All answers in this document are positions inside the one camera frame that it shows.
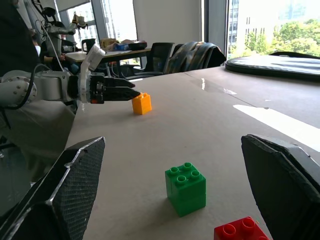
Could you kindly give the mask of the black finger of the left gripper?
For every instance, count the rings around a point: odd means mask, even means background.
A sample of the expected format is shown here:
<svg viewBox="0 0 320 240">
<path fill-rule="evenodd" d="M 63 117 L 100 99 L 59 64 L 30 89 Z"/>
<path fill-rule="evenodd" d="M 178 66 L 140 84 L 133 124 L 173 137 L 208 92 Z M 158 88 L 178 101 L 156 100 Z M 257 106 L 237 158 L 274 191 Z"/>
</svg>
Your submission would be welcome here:
<svg viewBox="0 0 320 240">
<path fill-rule="evenodd" d="M 126 86 L 105 87 L 103 90 L 103 101 L 130 101 L 141 93 Z"/>
<path fill-rule="evenodd" d="M 104 85 L 106 87 L 128 87 L 128 88 L 135 87 L 134 83 L 132 83 L 124 78 L 110 78 L 110 77 L 104 78 Z"/>
</svg>

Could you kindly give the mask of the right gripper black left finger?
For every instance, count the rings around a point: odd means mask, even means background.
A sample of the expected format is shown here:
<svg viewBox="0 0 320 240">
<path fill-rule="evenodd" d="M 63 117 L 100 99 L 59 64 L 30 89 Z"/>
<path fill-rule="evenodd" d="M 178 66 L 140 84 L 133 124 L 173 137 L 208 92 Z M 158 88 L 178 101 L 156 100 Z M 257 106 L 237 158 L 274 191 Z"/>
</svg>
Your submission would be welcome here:
<svg viewBox="0 0 320 240">
<path fill-rule="evenodd" d="M 65 149 L 0 222 L 2 240 L 81 240 L 96 199 L 103 136 Z"/>
</svg>

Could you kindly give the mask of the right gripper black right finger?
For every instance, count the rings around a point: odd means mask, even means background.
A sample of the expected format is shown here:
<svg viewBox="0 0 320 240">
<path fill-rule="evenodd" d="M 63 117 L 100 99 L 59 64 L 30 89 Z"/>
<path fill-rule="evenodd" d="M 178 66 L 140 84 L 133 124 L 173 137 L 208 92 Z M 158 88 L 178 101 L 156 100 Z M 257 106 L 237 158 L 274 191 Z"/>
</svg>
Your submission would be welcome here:
<svg viewBox="0 0 320 240">
<path fill-rule="evenodd" d="M 300 146 L 261 135 L 241 137 L 256 205 L 275 240 L 320 238 L 320 166 Z"/>
</svg>

